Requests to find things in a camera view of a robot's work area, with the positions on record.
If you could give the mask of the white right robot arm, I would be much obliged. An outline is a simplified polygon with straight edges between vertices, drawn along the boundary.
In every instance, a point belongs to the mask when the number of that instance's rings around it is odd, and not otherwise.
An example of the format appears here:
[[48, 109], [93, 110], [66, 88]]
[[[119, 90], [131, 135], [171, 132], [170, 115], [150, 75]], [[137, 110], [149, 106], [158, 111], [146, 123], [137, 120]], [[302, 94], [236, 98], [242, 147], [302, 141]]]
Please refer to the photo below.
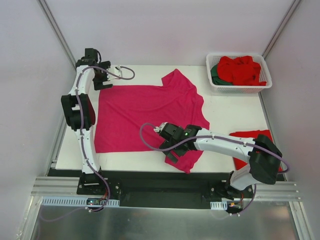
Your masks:
[[154, 130], [164, 142], [160, 149], [174, 163], [188, 151], [209, 151], [237, 158], [245, 166], [229, 173], [224, 183], [215, 186], [217, 195], [233, 200], [254, 184], [274, 185], [277, 181], [282, 153], [265, 135], [252, 137], [227, 136], [209, 129], [187, 125], [186, 128], [164, 122]]

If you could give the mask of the white plastic laundry basket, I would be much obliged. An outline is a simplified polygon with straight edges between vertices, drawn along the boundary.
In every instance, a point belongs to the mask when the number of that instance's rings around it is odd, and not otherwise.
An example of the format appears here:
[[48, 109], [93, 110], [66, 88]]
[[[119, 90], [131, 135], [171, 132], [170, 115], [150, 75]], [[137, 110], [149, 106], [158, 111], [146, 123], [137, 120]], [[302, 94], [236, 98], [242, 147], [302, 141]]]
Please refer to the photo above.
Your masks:
[[250, 53], [209, 53], [205, 59], [209, 84], [224, 94], [257, 94], [272, 87], [265, 59]]

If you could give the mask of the pink t shirt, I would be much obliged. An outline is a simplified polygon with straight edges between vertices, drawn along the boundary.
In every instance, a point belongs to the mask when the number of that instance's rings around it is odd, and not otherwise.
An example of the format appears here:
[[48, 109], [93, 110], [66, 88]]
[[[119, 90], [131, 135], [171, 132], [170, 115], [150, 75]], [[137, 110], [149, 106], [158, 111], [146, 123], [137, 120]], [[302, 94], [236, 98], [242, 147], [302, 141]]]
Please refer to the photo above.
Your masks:
[[163, 139], [152, 127], [168, 122], [209, 129], [203, 114], [204, 98], [180, 69], [161, 79], [162, 85], [116, 85], [101, 90], [98, 99], [97, 124], [94, 135], [98, 154], [149, 151], [144, 142], [158, 148]]

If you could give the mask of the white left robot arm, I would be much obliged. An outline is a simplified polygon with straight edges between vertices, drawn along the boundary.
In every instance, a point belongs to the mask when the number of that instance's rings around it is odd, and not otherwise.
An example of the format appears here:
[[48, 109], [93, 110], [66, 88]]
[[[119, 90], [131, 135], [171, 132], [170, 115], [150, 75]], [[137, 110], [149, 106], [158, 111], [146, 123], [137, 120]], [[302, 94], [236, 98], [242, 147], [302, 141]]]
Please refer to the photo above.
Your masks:
[[102, 61], [100, 52], [86, 48], [84, 56], [75, 63], [76, 77], [67, 95], [61, 97], [66, 124], [74, 131], [80, 147], [82, 170], [76, 193], [78, 195], [102, 195], [108, 197], [108, 187], [102, 179], [101, 165], [94, 146], [94, 125], [96, 114], [89, 97], [90, 87], [95, 91], [111, 88], [108, 81], [111, 67], [109, 61]]

